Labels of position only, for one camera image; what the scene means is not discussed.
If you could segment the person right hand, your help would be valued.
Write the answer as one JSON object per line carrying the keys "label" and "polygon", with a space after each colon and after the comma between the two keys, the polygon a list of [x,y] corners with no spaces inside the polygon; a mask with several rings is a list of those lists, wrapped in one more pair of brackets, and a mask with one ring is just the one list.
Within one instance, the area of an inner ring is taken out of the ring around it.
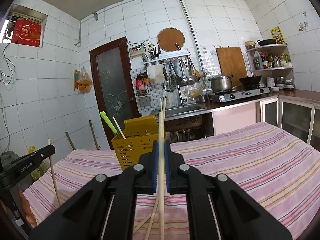
{"label": "person right hand", "polygon": [[36,221],[36,218],[30,209],[30,204],[20,189],[18,189],[18,194],[19,194],[19,197],[21,200],[22,210],[25,213],[25,218],[26,218],[27,222],[29,223],[29,225],[32,228],[35,228],[37,226],[37,221]]}

